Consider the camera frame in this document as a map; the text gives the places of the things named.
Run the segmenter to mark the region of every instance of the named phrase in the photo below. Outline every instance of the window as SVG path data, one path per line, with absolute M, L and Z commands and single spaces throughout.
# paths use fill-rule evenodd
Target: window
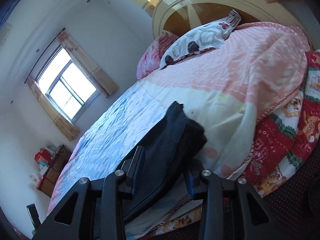
M 61 46 L 47 60 L 36 81 L 42 93 L 71 122 L 98 94 Z

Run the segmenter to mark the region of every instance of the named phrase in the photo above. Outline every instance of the metal bolt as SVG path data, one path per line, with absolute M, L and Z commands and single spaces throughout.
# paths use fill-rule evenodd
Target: metal bolt
M 239 178 L 239 179 L 238 179 L 238 182 L 239 182 L 240 184 L 246 184 L 246 183 L 247 183 L 247 180 L 246 180 L 245 178 Z
M 116 176 L 122 176 L 124 174 L 124 171 L 123 170 L 116 170 L 115 171 L 115 175 Z
M 79 183 L 80 184 L 86 184 L 88 182 L 88 179 L 87 178 L 81 178 L 79 179 Z
M 211 171 L 209 171 L 209 170 L 203 170 L 201 173 L 203 176 L 210 176 L 211 175 Z

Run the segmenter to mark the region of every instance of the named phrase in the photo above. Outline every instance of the curved headboard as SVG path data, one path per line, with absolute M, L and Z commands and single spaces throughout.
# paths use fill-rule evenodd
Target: curved headboard
M 242 23 L 266 21 L 282 25 L 302 24 L 281 4 L 265 0 L 160 0 L 153 13 L 153 35 L 169 31 L 178 36 L 220 19 L 236 9 Z

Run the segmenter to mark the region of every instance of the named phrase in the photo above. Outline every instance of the white patterned pillow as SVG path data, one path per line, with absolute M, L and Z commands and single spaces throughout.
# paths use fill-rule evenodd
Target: white patterned pillow
M 160 69 L 184 59 L 187 55 L 221 48 L 240 21 L 241 16 L 236 10 L 232 10 L 227 17 L 188 31 L 164 53 L 160 61 Z

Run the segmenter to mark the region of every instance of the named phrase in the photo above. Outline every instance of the triangular cutout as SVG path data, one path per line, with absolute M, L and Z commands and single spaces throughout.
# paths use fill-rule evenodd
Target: triangular cutout
M 269 222 L 269 217 L 259 204 L 259 202 L 250 194 L 247 193 L 247 200 L 250 209 L 251 221 L 254 226 Z
M 71 225 L 78 195 L 79 194 L 77 192 L 73 193 L 72 196 L 65 202 L 58 214 L 56 214 L 54 217 L 55 222 Z

